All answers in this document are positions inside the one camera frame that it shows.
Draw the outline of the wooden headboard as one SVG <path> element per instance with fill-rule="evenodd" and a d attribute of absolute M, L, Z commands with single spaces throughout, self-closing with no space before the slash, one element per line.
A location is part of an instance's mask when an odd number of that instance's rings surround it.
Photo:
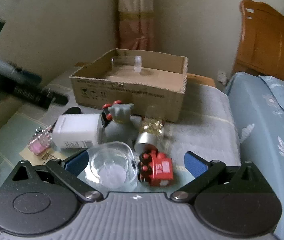
<path fill-rule="evenodd" d="M 231 74 L 270 75 L 284 81 L 284 16 L 263 2 L 242 0 L 242 29 Z"/>

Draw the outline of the black toy car red wheels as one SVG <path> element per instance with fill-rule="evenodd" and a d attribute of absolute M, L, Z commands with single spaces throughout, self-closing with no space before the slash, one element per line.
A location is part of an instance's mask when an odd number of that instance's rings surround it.
<path fill-rule="evenodd" d="M 113 120 L 113 117 L 108 109 L 109 107 L 116 105 L 116 104 L 122 104 L 122 101 L 117 100 L 117 101 L 114 101 L 113 103 L 106 103 L 102 106 L 102 112 L 100 113 L 100 117 L 101 117 L 103 128 L 106 128 L 108 124 Z"/>

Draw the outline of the clear round jar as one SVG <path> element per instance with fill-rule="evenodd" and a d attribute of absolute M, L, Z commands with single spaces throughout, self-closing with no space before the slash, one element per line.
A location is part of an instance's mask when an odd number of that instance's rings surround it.
<path fill-rule="evenodd" d="M 142 57 L 136 56 L 115 56 L 111 59 L 112 68 L 129 67 L 136 73 L 142 71 Z"/>

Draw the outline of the red toy train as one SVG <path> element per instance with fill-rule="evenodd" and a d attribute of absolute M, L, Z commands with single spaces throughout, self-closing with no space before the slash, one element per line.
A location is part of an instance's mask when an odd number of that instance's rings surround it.
<path fill-rule="evenodd" d="M 172 159 L 158 150 L 139 155 L 138 181 L 150 186 L 165 187 L 174 180 Z"/>

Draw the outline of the glass bottle silver cap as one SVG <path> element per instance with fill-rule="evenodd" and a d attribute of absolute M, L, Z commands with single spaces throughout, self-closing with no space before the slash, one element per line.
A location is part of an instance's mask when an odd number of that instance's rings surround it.
<path fill-rule="evenodd" d="M 154 105 L 148 106 L 143 116 L 136 139 L 134 150 L 137 154 L 158 151 L 163 139 L 163 115 Z"/>

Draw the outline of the pink perfume bottle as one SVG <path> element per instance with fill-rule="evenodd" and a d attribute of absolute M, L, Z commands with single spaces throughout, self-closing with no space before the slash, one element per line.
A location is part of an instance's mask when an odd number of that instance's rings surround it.
<path fill-rule="evenodd" d="M 28 143 L 28 149 L 35 155 L 40 155 L 45 152 L 51 145 L 52 127 L 48 126 L 46 128 L 37 128 L 35 130 L 32 139 Z"/>

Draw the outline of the cardboard box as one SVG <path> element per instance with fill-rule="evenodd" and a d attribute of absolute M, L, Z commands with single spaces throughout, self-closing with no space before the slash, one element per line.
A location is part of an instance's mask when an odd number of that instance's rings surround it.
<path fill-rule="evenodd" d="M 129 67 L 112 68 L 115 56 L 142 57 L 142 71 Z M 156 51 L 112 49 L 91 64 L 71 74 L 70 81 L 79 105 L 101 108 L 121 100 L 133 103 L 132 112 L 144 116 L 150 105 L 158 108 L 163 119 L 179 119 L 187 85 L 188 58 Z"/>

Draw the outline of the wall power socket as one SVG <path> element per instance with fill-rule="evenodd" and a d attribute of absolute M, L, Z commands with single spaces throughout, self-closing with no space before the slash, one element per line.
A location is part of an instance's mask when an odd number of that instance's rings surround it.
<path fill-rule="evenodd" d="M 227 74 L 226 72 L 219 70 L 217 74 L 217 81 L 221 83 L 223 86 L 227 84 Z"/>

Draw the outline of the grey elephant figurine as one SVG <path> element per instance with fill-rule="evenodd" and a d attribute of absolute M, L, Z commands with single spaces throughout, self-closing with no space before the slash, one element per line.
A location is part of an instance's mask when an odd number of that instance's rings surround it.
<path fill-rule="evenodd" d="M 113 120 L 104 128 L 106 142 L 123 142 L 133 148 L 138 137 L 138 124 L 133 122 L 132 110 L 133 103 L 116 104 L 109 107 Z"/>

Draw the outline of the paper label on table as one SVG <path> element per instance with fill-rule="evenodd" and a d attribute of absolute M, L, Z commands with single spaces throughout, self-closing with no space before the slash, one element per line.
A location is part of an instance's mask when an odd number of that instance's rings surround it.
<path fill-rule="evenodd" d="M 52 148 L 46 149 L 40 155 L 35 155 L 33 152 L 31 152 L 26 147 L 19 153 L 19 155 L 23 159 L 28 160 L 31 163 L 31 165 L 44 165 L 52 159 L 64 160 L 64 159 L 67 158 L 67 156 L 65 154 L 57 152 L 57 151 L 53 150 Z"/>

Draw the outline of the pink beige curtain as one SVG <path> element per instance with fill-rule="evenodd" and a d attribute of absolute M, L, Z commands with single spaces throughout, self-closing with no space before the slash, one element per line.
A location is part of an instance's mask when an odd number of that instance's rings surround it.
<path fill-rule="evenodd" d="M 154 49 L 153 6 L 153 0 L 118 0 L 120 48 Z"/>

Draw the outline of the white plastic box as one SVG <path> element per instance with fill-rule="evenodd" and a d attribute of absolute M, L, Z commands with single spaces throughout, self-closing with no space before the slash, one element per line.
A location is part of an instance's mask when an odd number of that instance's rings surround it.
<path fill-rule="evenodd" d="M 52 131 L 59 148 L 91 148 L 100 144 L 102 123 L 99 114 L 60 115 Z"/>

